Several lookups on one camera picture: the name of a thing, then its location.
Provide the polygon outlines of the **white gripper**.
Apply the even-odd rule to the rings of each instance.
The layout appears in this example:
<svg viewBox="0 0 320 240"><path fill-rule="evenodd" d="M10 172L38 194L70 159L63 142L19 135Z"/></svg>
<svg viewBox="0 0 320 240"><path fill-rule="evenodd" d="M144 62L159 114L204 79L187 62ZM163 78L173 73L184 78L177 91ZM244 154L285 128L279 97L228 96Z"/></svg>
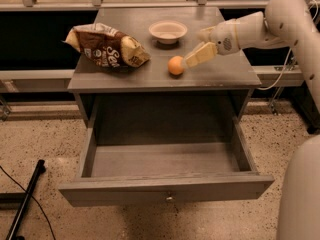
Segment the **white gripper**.
<svg viewBox="0 0 320 240"><path fill-rule="evenodd" d="M229 55L240 50L235 19L221 22L214 27L201 29L198 32L198 38L203 42L184 57L184 63L188 68L207 62L218 53Z"/></svg>

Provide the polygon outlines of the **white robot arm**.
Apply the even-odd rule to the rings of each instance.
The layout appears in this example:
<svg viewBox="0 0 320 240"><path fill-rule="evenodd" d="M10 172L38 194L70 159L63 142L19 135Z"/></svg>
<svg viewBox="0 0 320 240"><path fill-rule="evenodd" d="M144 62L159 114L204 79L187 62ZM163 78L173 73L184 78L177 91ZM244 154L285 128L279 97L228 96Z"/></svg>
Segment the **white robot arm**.
<svg viewBox="0 0 320 240"><path fill-rule="evenodd" d="M245 48L291 48L320 110L320 33L305 0L269 0L265 11L198 32L201 43L182 60L189 69ZM277 240L320 240L320 136L304 142L284 176Z"/></svg>

